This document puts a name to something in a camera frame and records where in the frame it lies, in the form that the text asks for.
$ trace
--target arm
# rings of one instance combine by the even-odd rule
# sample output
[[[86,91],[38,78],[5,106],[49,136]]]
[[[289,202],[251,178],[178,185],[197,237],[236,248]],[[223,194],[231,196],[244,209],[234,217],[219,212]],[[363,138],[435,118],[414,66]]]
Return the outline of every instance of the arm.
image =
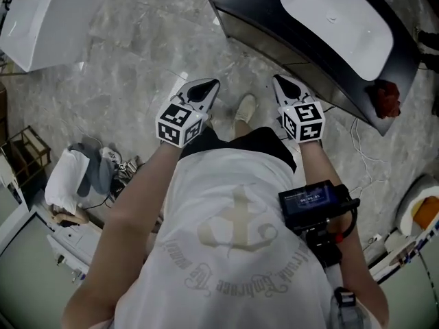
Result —
[[[330,180],[334,185],[342,181],[337,175],[327,155],[318,142],[300,144],[303,169],[307,184]],[[351,215],[346,214],[336,219],[329,229],[332,232],[343,232],[351,223]],[[373,280],[364,259],[357,227],[341,243],[337,244],[343,259],[340,265],[344,286],[351,290],[386,328],[389,321],[387,299],[379,285]]]
[[[108,211],[87,277],[64,310],[63,328],[89,329],[113,317],[119,298],[139,277],[180,154],[163,143]]]
[[[55,215],[54,205],[50,205],[49,214],[53,221],[57,224],[60,224],[62,221],[70,221],[77,224],[86,224],[90,221],[87,213],[80,207],[76,207],[75,215],[71,215],[70,213],[58,213]]]

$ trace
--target red object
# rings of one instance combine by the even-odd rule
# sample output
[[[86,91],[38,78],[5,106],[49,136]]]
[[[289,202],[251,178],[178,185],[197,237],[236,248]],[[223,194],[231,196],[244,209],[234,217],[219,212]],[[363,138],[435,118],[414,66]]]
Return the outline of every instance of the red object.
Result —
[[[335,243],[340,244],[343,241],[343,234],[336,234],[335,235]]]
[[[368,89],[368,92],[379,118],[400,115],[401,102],[399,102],[399,90],[395,83],[378,80],[375,86]]]

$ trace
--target white cloth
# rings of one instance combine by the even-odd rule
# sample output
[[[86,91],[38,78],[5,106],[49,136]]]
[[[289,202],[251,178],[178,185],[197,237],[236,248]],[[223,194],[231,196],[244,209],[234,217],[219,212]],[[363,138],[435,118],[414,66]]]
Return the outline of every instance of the white cloth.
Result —
[[[45,190],[46,204],[57,205],[72,215],[76,213],[76,192],[90,159],[78,151],[65,149],[56,164]]]
[[[292,177],[283,161],[251,151],[182,159],[114,328],[326,328],[331,285],[278,202]]]

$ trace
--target wrist-mounted device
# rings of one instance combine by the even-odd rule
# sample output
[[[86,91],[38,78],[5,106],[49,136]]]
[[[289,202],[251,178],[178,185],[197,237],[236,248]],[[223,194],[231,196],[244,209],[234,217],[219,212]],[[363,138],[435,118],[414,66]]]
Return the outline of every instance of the wrist-mounted device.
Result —
[[[325,267],[339,263],[342,254],[336,244],[353,231],[360,200],[351,199],[344,185],[334,186],[329,180],[279,193],[279,200],[286,227],[299,236],[305,234],[308,247]],[[327,231],[332,219],[349,211],[352,219],[347,229]]]

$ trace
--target white sink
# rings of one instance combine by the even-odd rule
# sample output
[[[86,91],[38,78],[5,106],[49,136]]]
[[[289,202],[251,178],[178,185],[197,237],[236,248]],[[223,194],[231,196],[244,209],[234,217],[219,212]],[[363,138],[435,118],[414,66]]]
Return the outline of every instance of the white sink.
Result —
[[[367,0],[281,0],[363,79],[375,80],[393,47],[387,23]]]

